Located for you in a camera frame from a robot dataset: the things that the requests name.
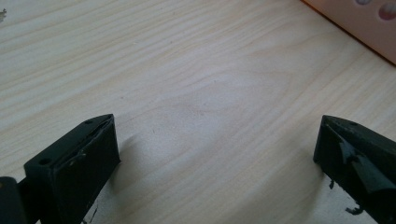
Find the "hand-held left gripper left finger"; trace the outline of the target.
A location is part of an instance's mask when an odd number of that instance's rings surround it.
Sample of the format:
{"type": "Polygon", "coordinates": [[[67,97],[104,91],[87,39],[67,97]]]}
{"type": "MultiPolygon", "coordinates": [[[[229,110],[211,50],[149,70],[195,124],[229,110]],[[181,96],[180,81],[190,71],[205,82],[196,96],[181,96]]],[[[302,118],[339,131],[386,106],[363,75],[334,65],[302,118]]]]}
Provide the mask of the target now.
{"type": "Polygon", "coordinates": [[[24,164],[30,224],[80,224],[120,163],[114,116],[81,122],[24,164]]]}

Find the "pink box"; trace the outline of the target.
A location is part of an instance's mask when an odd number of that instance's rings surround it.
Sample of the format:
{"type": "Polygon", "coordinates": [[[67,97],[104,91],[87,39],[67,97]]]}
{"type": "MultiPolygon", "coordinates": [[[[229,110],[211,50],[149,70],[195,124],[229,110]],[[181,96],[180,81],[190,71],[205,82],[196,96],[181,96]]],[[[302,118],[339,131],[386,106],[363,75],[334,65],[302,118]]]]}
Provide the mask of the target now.
{"type": "Polygon", "coordinates": [[[396,65],[396,0],[303,0],[396,65]]]}

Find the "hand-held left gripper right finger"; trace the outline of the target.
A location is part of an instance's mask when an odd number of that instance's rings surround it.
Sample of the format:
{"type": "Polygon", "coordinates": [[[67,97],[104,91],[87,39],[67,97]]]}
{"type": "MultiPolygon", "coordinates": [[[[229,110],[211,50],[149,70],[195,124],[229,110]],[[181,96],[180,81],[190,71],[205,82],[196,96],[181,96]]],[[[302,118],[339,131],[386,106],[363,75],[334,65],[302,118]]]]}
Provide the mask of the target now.
{"type": "Polygon", "coordinates": [[[324,115],[313,156],[332,185],[378,224],[396,224],[396,142],[357,122],[324,115]]]}

